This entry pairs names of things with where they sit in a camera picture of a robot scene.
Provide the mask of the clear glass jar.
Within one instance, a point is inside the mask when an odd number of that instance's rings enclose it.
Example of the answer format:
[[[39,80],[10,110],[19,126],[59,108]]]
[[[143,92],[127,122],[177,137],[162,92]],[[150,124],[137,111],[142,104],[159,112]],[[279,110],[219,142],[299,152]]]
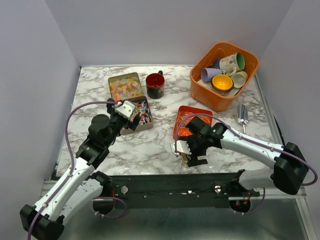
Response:
[[[185,153],[181,153],[181,162],[185,164],[187,167],[189,166],[189,155]]]

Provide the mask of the orange tray of candies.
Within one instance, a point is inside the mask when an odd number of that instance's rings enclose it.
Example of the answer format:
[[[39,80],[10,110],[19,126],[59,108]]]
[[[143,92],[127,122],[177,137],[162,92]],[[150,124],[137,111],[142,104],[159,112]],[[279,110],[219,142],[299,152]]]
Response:
[[[187,119],[178,129],[178,126],[180,125],[180,123],[185,120],[188,116],[192,115],[192,114],[207,114],[212,116],[213,113],[209,110],[205,110],[202,108],[196,108],[196,107],[191,107],[191,106],[186,106],[186,105],[182,105],[178,108],[178,112],[177,112],[177,117],[176,117],[176,121],[175,121],[175,125],[173,128],[173,133],[172,133],[172,137],[175,140],[176,139],[176,133],[178,132],[178,137],[187,137],[192,135],[192,133],[186,128],[186,124],[188,124],[192,118]]]

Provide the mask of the gold tin of lollipops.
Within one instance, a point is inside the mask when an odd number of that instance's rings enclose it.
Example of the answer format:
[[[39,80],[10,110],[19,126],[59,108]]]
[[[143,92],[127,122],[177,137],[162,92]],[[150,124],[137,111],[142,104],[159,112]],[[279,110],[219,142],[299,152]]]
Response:
[[[147,98],[145,96],[138,96],[138,97],[129,98],[128,100],[133,104],[135,104],[136,112],[139,113],[141,119],[135,130],[132,130],[130,128],[128,129],[123,128],[120,131],[120,134],[129,135],[129,134],[152,129],[154,126],[154,121],[153,121],[151,109],[150,109]]]

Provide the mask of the gold tin of jelly candies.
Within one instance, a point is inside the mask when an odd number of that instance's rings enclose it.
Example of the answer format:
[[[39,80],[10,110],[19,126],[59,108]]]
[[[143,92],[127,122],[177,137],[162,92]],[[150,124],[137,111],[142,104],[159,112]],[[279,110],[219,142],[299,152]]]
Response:
[[[144,95],[137,72],[109,77],[108,86],[110,96],[115,101],[128,100]]]

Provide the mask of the silver metal scoop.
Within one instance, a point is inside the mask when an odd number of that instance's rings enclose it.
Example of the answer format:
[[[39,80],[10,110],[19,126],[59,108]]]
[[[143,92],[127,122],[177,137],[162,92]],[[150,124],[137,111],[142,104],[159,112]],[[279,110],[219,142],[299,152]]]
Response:
[[[242,126],[244,134],[246,134],[246,124],[248,123],[248,121],[248,109],[243,103],[241,103],[237,107],[237,122]]]

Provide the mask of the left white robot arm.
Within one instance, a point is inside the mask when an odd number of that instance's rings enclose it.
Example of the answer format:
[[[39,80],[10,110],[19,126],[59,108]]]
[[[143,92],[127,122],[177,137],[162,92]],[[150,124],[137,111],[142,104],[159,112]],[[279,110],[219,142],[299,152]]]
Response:
[[[109,154],[109,147],[125,129],[135,130],[140,121],[136,105],[129,100],[104,101],[108,115],[98,114],[88,128],[88,135],[71,164],[55,185],[33,205],[20,210],[27,238],[57,240],[68,220],[88,201],[107,197],[111,191],[110,178],[96,172]]]

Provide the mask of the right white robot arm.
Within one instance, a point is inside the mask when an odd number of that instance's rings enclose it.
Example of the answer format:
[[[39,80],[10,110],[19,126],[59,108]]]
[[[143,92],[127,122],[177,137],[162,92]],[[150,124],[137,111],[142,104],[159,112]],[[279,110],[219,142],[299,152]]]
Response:
[[[299,147],[293,143],[272,145],[237,132],[222,122],[210,126],[197,116],[186,124],[186,128],[191,132],[186,138],[186,145],[192,161],[213,147],[243,154],[267,167],[238,171],[230,183],[230,191],[236,196],[254,188],[271,187],[296,195],[309,171]]]

